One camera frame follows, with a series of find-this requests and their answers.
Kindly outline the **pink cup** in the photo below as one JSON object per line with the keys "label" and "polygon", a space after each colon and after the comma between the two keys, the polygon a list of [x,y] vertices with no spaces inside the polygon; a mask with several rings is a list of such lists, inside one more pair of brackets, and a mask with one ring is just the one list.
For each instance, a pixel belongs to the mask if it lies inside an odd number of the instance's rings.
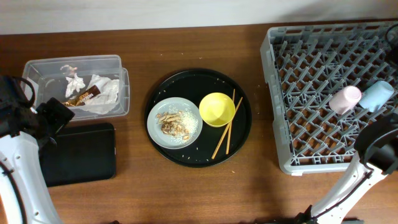
{"label": "pink cup", "polygon": [[337,114],[352,110],[362,97],[361,90],[355,86],[346,86],[333,95],[329,101],[330,108]]}

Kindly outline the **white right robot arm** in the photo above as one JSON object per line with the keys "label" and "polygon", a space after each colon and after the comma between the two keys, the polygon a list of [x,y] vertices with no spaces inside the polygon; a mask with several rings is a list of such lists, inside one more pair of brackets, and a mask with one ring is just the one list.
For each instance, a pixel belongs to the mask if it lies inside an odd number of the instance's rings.
{"label": "white right robot arm", "polygon": [[397,170],[397,114],[366,126],[356,138],[354,149],[342,178],[319,202],[299,213],[295,223],[342,223],[372,186]]}

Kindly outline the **food scraps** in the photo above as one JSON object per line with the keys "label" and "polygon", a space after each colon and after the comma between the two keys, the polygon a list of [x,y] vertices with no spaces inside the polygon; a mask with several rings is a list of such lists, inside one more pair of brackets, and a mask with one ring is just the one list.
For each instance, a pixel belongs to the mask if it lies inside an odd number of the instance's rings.
{"label": "food scraps", "polygon": [[198,131],[199,120],[189,109],[166,111],[156,114],[160,131],[166,136],[171,136],[176,143],[186,143]]}

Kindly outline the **small white tissue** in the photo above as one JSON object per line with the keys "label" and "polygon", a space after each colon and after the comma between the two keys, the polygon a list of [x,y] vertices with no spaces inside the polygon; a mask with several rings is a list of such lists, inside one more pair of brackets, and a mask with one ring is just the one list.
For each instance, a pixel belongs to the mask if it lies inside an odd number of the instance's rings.
{"label": "small white tissue", "polygon": [[77,76],[77,74],[75,73],[72,77],[66,77],[65,78],[68,82],[66,91],[65,91],[65,97],[69,98],[70,96],[72,96],[73,92],[79,92],[82,88],[85,87],[85,83],[83,81],[83,78],[80,78]]}

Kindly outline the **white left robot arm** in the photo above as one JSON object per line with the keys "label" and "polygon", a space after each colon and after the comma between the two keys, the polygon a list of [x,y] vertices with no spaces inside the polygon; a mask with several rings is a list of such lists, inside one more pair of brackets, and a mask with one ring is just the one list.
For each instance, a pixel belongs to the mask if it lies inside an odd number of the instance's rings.
{"label": "white left robot arm", "polygon": [[8,223],[60,223],[46,186],[39,151],[74,117],[55,98],[34,108],[21,77],[1,77],[1,201]]}

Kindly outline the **gold brown snack wrapper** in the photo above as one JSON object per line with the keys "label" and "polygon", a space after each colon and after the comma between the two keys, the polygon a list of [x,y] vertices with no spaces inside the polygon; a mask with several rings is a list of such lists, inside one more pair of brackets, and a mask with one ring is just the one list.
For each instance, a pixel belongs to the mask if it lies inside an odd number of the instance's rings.
{"label": "gold brown snack wrapper", "polygon": [[70,99],[63,103],[65,106],[80,106],[85,104],[87,100],[92,99],[93,97],[100,94],[100,90],[96,85],[93,85],[88,90],[84,91],[79,96],[76,96],[74,99]]}

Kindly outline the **grey plate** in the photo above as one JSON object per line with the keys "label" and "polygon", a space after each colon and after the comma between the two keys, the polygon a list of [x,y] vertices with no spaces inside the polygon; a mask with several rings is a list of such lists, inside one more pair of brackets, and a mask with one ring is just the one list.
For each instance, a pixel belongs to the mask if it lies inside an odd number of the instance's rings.
{"label": "grey plate", "polygon": [[[194,136],[190,140],[188,140],[184,144],[176,143],[171,136],[166,136],[162,134],[162,132],[160,131],[160,125],[157,124],[157,119],[155,117],[156,114],[163,113],[166,111],[172,111],[173,108],[176,108],[178,110],[189,109],[194,113],[194,115],[199,120],[198,131],[194,134]],[[202,126],[203,126],[203,121],[202,118],[200,117],[198,107],[195,104],[193,104],[191,101],[180,97],[171,97],[158,102],[150,110],[150,113],[147,118],[147,130],[149,132],[149,136],[156,144],[166,149],[181,149],[187,147],[199,137]]]}

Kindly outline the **light blue cup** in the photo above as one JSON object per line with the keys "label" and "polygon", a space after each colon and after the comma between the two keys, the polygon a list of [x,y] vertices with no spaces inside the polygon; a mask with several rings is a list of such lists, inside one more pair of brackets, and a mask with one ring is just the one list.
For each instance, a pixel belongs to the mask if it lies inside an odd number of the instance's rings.
{"label": "light blue cup", "polygon": [[359,105],[373,113],[379,110],[393,93],[394,89],[388,82],[378,81],[363,93]]}

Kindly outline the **yellow-green bowl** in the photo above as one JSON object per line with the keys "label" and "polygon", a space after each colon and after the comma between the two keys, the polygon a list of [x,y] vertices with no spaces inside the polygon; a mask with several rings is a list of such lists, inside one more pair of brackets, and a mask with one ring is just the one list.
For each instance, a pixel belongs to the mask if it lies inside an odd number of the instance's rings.
{"label": "yellow-green bowl", "polygon": [[210,93],[199,104],[199,112],[202,120],[214,128],[228,124],[235,115],[235,104],[224,93]]}

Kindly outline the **wooden chopstick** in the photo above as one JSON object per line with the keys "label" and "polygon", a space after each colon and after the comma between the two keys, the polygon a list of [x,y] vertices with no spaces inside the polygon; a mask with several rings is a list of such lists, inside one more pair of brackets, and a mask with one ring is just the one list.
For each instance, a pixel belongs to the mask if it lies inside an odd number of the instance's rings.
{"label": "wooden chopstick", "polygon": [[217,155],[217,153],[218,153],[218,151],[219,151],[219,148],[221,147],[221,144],[223,143],[223,140],[224,140],[225,136],[227,135],[227,133],[228,133],[228,131],[229,131],[229,127],[232,125],[233,119],[234,119],[234,117],[235,117],[235,115],[236,115],[237,110],[238,110],[239,107],[240,107],[240,104],[241,104],[242,100],[243,100],[243,97],[241,97],[241,98],[239,99],[238,104],[237,104],[237,106],[235,107],[235,111],[234,111],[233,118],[232,118],[232,120],[226,125],[226,127],[225,127],[225,129],[224,129],[224,132],[223,132],[223,134],[222,134],[221,137],[220,137],[220,140],[219,140],[219,142],[218,142],[218,144],[217,144],[217,146],[216,146],[216,148],[215,148],[215,150],[214,150],[214,152],[213,152],[213,155],[212,155],[211,159],[214,159],[214,158],[216,157],[216,155]]}
{"label": "wooden chopstick", "polygon": [[[235,99],[235,89],[233,90],[233,97],[232,97],[233,102],[234,102],[234,99]],[[229,128],[228,128],[228,138],[227,138],[227,144],[226,144],[226,154],[227,155],[229,154],[229,148],[230,148],[232,123],[233,123],[233,119],[229,122]]]}

